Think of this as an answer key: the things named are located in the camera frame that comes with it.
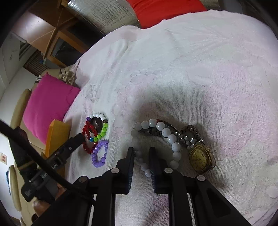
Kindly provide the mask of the person's left hand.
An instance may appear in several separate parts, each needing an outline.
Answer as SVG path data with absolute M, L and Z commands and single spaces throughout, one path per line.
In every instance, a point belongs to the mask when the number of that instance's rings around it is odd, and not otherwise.
M 45 195 L 37 197 L 32 206 L 37 217 L 40 217 L 57 200 L 66 189 L 57 182 L 48 182 L 45 186 Z

